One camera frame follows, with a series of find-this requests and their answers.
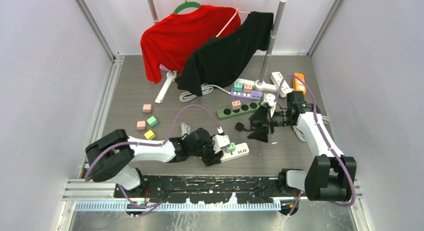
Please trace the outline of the white power strip with USB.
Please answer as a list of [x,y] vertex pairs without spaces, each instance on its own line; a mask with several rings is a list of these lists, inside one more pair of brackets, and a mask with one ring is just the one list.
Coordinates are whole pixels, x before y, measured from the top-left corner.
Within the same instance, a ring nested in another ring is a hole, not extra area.
[[293,89],[289,86],[283,75],[279,72],[272,72],[270,79],[278,91],[278,94],[282,98],[286,98],[287,94],[291,93]]

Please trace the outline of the orange power strip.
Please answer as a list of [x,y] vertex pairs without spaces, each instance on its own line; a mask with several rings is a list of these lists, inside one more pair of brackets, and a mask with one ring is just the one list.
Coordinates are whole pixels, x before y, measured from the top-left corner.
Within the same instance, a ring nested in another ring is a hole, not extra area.
[[305,76],[302,73],[298,73],[298,72],[295,72],[293,75],[296,76],[292,79],[293,90],[300,91],[300,92],[303,92],[303,94],[306,94],[307,88],[304,85]]

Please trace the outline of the yellow plug adapter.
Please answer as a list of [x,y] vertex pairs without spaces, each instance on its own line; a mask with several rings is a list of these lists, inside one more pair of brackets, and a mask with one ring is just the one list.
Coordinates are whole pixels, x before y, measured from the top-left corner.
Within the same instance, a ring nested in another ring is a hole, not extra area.
[[155,140],[157,136],[152,130],[148,130],[144,133],[144,137],[147,140]]

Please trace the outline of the pink plug adapter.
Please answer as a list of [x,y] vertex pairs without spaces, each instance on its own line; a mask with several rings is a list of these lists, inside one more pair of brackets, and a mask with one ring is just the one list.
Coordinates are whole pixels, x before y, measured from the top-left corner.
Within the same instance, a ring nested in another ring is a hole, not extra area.
[[153,106],[150,103],[146,103],[142,106],[142,113],[144,115],[151,115],[153,112]]
[[136,122],[136,130],[139,133],[143,133],[147,130],[147,123],[145,120],[140,120]]

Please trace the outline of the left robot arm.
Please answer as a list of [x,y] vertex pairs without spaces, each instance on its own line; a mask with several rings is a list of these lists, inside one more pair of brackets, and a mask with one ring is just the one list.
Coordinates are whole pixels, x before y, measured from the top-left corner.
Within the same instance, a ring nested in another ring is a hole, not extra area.
[[205,166],[212,166],[221,163],[230,145],[229,137],[223,132],[210,135],[204,128],[166,140],[143,140],[117,129],[85,148],[89,168],[84,179],[96,183],[113,181],[138,198],[145,193],[146,184],[141,171],[131,168],[130,163],[180,163],[189,157],[200,157]]

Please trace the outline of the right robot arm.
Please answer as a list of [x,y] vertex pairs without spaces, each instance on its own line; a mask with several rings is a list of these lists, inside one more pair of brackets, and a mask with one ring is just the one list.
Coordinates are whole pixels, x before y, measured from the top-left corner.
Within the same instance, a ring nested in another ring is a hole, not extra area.
[[347,206],[355,201],[356,160],[346,156],[332,140],[315,102],[305,101],[303,92],[286,96],[287,107],[276,111],[275,96],[267,94],[249,117],[249,139],[268,142],[276,127],[293,127],[304,135],[313,156],[308,170],[282,169],[277,189],[283,196],[303,191],[310,201]]

